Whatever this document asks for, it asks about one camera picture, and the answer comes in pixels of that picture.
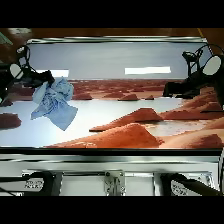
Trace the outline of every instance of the black border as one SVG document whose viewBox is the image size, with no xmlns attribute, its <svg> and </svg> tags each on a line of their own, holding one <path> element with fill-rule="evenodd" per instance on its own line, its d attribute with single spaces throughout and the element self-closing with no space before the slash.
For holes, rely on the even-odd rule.
<svg viewBox="0 0 224 224">
<path fill-rule="evenodd" d="M 0 147 L 0 154 L 81 156 L 220 156 L 220 149 L 117 149 Z"/>
</svg>

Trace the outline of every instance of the crumpled blue cloth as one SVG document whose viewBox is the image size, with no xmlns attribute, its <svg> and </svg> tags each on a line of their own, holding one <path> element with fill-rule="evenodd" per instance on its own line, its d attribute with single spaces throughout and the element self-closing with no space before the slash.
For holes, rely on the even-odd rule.
<svg viewBox="0 0 224 224">
<path fill-rule="evenodd" d="M 43 83 L 33 93 L 33 101 L 39 106 L 32 112 L 31 120 L 44 116 L 65 131 L 78 111 L 78 108 L 69 106 L 66 102 L 72 99 L 73 91 L 73 85 L 63 77 L 55 78 L 51 87 L 48 82 Z"/>
</svg>

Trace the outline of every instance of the desert landscape print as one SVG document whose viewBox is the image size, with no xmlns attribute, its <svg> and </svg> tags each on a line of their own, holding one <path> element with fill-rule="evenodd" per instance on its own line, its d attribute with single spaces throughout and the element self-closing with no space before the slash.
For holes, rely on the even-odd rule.
<svg viewBox="0 0 224 224">
<path fill-rule="evenodd" d="M 74 86 L 72 98 L 74 101 L 107 100 L 119 103 L 129 101 L 130 104 L 140 100 L 150 102 L 161 98 L 168 81 L 171 80 L 69 80 Z M 32 93 L 30 89 L 19 85 L 14 86 L 9 99 L 5 102 L 6 105 L 3 106 L 10 106 L 15 101 L 32 100 Z M 181 104 L 175 109 L 157 112 L 156 108 L 140 107 L 109 123 L 90 128 L 88 131 L 91 135 L 89 136 L 45 147 L 222 148 L 224 146 L 224 112 L 201 113 L 204 110 L 222 110 L 212 87 L 201 89 L 201 94 L 193 99 L 182 99 Z M 0 121 L 1 128 L 15 128 L 22 125 L 17 114 L 1 114 Z M 177 125 L 179 129 L 176 133 L 170 134 L 169 130 Z M 155 128 L 158 129 L 157 135 L 152 134 Z"/>
</svg>

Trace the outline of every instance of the blue cloth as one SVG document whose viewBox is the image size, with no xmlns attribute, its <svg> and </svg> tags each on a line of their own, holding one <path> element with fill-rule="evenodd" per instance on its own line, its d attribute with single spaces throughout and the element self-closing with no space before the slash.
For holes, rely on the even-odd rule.
<svg viewBox="0 0 224 224">
<path fill-rule="evenodd" d="M 65 131 L 78 111 L 78 108 L 66 102 L 72 99 L 73 91 L 73 85 L 63 77 L 55 78 L 51 87 L 48 82 L 43 83 L 33 94 L 33 101 L 39 106 L 32 112 L 31 120 L 44 116 Z"/>
</svg>

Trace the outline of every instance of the wooden floor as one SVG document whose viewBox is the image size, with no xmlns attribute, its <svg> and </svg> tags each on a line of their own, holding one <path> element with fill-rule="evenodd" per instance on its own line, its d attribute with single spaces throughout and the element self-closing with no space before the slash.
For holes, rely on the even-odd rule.
<svg viewBox="0 0 224 224">
<path fill-rule="evenodd" d="M 224 28 L 31 28 L 31 34 L 12 35 L 7 28 L 0 28 L 12 45 L 0 44 L 0 60 L 12 62 L 15 49 L 30 38 L 75 36 L 173 36 L 205 37 L 209 43 L 224 48 Z"/>
</svg>

